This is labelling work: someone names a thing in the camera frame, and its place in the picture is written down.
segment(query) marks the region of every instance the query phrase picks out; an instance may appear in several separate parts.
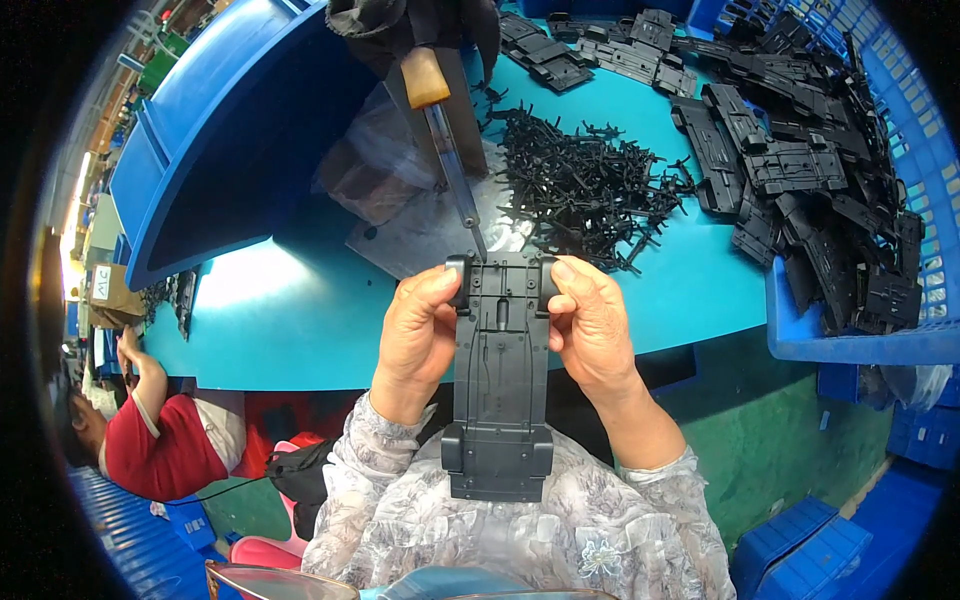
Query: woman in red shirt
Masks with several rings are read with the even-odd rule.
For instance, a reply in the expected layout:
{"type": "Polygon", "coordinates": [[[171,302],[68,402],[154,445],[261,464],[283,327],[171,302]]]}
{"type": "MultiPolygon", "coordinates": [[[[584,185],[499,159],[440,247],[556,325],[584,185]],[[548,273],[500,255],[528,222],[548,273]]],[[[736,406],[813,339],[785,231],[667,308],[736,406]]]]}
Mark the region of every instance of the woman in red shirt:
{"type": "Polygon", "coordinates": [[[196,390],[167,397],[167,373],[140,350],[129,327],[117,341],[124,373],[136,367],[139,380],[116,416],[107,420],[86,397],[74,392],[68,411],[74,436],[64,444],[67,462],[96,467],[121,488],[157,502],[195,493],[226,479],[246,446],[244,394],[196,390]]]}

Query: black plastic car chassis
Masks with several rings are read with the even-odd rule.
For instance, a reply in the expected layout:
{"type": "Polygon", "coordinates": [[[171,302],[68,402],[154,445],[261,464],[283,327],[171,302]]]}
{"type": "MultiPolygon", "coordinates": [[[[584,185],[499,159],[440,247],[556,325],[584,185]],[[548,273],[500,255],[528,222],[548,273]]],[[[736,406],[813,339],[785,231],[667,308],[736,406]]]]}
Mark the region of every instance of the black plastic car chassis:
{"type": "Polygon", "coordinates": [[[450,256],[461,275],[453,422],[441,462],[454,498],[540,502],[553,467],[546,410],[547,303],[559,294],[542,252],[450,256]]]}

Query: cardboard box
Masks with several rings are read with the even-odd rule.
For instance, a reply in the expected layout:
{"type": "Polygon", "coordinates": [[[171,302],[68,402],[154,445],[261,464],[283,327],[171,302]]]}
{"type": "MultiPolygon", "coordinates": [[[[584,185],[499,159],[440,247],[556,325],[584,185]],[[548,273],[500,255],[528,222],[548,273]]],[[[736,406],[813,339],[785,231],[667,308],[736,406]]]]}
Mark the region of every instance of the cardboard box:
{"type": "Polygon", "coordinates": [[[143,321],[147,307],[140,292],[131,292],[124,281],[127,267],[110,263],[93,266],[93,280],[87,289],[92,325],[121,329],[143,321]]]}

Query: green floor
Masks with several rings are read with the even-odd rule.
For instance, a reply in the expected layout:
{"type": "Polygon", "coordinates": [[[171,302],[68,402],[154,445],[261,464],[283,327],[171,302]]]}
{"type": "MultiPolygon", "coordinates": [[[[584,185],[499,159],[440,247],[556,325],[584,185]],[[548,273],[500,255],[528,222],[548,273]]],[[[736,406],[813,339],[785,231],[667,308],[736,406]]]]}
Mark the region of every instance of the green floor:
{"type": "MultiPolygon", "coordinates": [[[[657,397],[700,457],[710,514],[728,550],[780,499],[788,508],[811,493],[840,507],[883,462],[893,411],[818,399],[816,366],[773,359],[765,327],[700,343],[696,354],[696,379],[657,397]],[[824,411],[830,416],[820,431],[824,411]]],[[[218,482],[200,496],[241,481],[218,482]]],[[[290,536],[268,480],[204,506],[218,535],[290,536]]]]}

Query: floral patterned shirt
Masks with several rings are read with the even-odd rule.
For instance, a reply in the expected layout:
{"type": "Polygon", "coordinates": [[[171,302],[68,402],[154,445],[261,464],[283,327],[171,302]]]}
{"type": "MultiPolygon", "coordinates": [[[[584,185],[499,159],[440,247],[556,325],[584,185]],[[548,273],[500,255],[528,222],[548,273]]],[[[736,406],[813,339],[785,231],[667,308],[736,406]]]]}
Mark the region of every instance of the floral patterned shirt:
{"type": "Polygon", "coordinates": [[[324,467],[327,500],[302,570],[374,588],[421,566],[482,566],[532,588],[595,588],[618,598],[735,598],[727,552],[688,447],[674,463],[614,471],[553,431],[553,472],[536,504],[450,498],[433,414],[412,427],[367,395],[324,467]]]}

